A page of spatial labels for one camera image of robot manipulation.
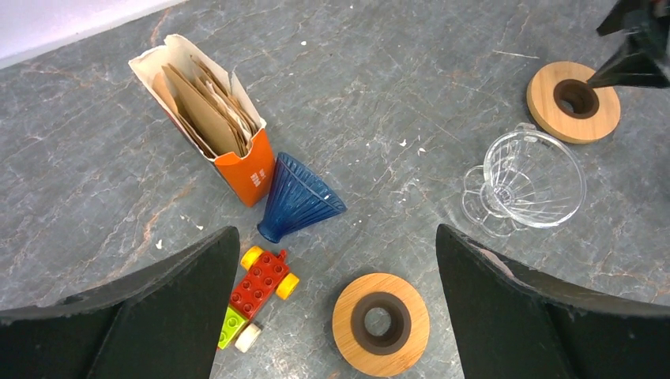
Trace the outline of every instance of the bamboo coaster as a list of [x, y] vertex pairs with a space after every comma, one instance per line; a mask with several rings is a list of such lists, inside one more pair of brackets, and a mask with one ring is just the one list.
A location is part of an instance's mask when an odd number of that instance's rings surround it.
[[[365, 328], [365, 315], [374, 308], [391, 317], [389, 329], [381, 336]], [[342, 291], [333, 311], [333, 335], [340, 353], [358, 371], [374, 377], [398, 375], [414, 366], [426, 350], [430, 329], [419, 292], [385, 273], [354, 280]]]
[[621, 118], [614, 88], [591, 89], [593, 69], [574, 62], [553, 62], [528, 84], [526, 101], [547, 133], [572, 144], [588, 144], [610, 134]]

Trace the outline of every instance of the dark brown ring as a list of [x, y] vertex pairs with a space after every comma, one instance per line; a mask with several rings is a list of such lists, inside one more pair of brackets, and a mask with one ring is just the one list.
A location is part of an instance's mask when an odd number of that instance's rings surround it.
[[[600, 108], [598, 95], [583, 81], [566, 79], [554, 87], [554, 101], [563, 113], [572, 118], [586, 119], [593, 117]], [[563, 104], [572, 106], [572, 110]]]
[[[381, 336], [375, 336], [365, 328], [365, 315], [374, 308], [381, 308], [391, 317], [391, 326]], [[363, 296], [352, 312], [352, 334], [356, 342], [374, 355], [391, 355], [399, 351], [409, 339], [412, 318], [407, 306], [388, 292], [373, 292]]]

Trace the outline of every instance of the gray marble surface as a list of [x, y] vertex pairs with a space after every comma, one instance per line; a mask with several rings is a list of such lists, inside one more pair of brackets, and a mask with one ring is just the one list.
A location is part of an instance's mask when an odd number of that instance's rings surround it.
[[[670, 305], [667, 91], [617, 89], [617, 130], [572, 147], [589, 192], [565, 227], [493, 239], [458, 207], [465, 171], [529, 120], [532, 75], [557, 60], [599, 66], [618, 46], [594, 32], [613, 3], [191, 0], [4, 69], [0, 309], [50, 304], [233, 225], [244, 249], [289, 249], [302, 282], [258, 315], [249, 353], [217, 354], [212, 377], [364, 377], [329, 318], [346, 284], [381, 271], [416, 286], [431, 316], [401, 377], [459, 378], [439, 223], [572, 283]], [[280, 246], [258, 235], [264, 203], [236, 199], [127, 65], [171, 33], [237, 72], [275, 151], [321, 175], [346, 214]]]

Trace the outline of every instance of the red lego brick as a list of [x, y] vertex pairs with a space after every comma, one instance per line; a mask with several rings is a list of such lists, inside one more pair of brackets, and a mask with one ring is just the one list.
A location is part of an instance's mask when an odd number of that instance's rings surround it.
[[265, 251], [233, 290], [230, 304], [247, 320], [254, 318], [277, 289], [279, 282], [288, 275], [289, 270], [284, 263], [285, 259], [286, 251], [284, 250], [281, 250], [278, 257]]

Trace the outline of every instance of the blue plastic cone dripper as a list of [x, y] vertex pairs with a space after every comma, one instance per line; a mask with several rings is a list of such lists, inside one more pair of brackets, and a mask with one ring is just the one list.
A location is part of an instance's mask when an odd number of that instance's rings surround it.
[[285, 152], [277, 156], [265, 216], [258, 231], [270, 242], [337, 216], [344, 202], [309, 168]]

